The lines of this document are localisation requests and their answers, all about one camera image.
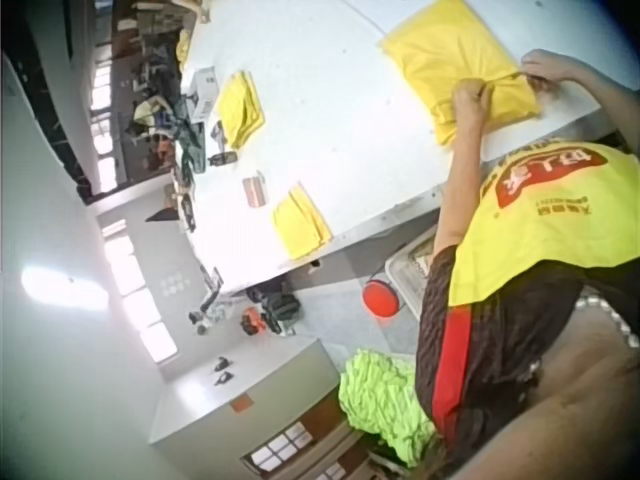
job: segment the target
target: plastic bin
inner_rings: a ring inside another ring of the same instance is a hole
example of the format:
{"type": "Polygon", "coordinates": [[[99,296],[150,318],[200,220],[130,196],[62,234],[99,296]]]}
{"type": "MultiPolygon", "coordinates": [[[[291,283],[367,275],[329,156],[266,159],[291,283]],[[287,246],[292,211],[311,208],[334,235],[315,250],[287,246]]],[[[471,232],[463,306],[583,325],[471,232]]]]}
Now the plastic bin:
{"type": "Polygon", "coordinates": [[[425,266],[421,268],[416,256],[424,259],[433,253],[436,228],[437,225],[431,227],[409,245],[391,256],[384,265],[389,280],[418,321],[422,311],[422,298],[427,288],[429,271],[428,267],[426,267],[426,260],[423,260],[422,263],[425,266]]]}

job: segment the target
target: red stripe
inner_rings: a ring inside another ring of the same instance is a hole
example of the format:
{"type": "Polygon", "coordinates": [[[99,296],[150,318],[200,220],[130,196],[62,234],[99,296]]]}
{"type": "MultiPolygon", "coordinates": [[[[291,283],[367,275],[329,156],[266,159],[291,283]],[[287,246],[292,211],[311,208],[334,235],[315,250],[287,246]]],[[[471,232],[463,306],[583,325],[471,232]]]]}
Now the red stripe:
{"type": "Polygon", "coordinates": [[[471,306],[450,308],[432,399],[434,423],[448,446],[455,438],[456,408],[462,400],[470,339],[471,306]]]}

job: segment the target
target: red stool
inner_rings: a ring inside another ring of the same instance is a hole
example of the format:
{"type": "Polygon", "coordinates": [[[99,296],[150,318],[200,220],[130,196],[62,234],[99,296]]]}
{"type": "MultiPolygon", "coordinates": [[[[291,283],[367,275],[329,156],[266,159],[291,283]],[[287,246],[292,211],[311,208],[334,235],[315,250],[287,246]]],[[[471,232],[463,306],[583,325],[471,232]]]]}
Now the red stool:
{"type": "Polygon", "coordinates": [[[382,280],[369,280],[362,290],[362,300],[377,318],[391,318],[400,311],[398,294],[382,280]]]}

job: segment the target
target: cardboard box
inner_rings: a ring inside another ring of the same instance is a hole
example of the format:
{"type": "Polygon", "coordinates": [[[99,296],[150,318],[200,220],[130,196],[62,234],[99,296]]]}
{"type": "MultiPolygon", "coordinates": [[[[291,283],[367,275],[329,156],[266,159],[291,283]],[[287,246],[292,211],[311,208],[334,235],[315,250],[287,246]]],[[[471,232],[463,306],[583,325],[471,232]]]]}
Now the cardboard box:
{"type": "Polygon", "coordinates": [[[191,123],[201,123],[209,118],[219,93],[213,67],[203,68],[193,74],[187,92],[187,110],[191,123]]]}

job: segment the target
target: folded yellow garment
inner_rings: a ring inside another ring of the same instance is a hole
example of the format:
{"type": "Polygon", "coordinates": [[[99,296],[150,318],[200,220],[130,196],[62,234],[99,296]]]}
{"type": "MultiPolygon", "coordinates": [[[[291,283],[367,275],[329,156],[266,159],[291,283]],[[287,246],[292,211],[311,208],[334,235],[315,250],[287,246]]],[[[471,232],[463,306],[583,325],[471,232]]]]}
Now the folded yellow garment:
{"type": "Polygon", "coordinates": [[[251,134],[264,124],[264,113],[256,87],[246,72],[236,73],[216,104],[224,135],[232,148],[242,147],[251,134]]]}
{"type": "Polygon", "coordinates": [[[273,211],[273,224],[292,259],[304,257],[331,239],[329,227],[300,185],[273,211]]]}
{"type": "Polygon", "coordinates": [[[431,111],[441,145],[455,137],[451,96],[462,79],[495,85],[489,128],[539,112],[518,67],[464,0],[437,0],[391,33],[382,47],[431,111]]]}

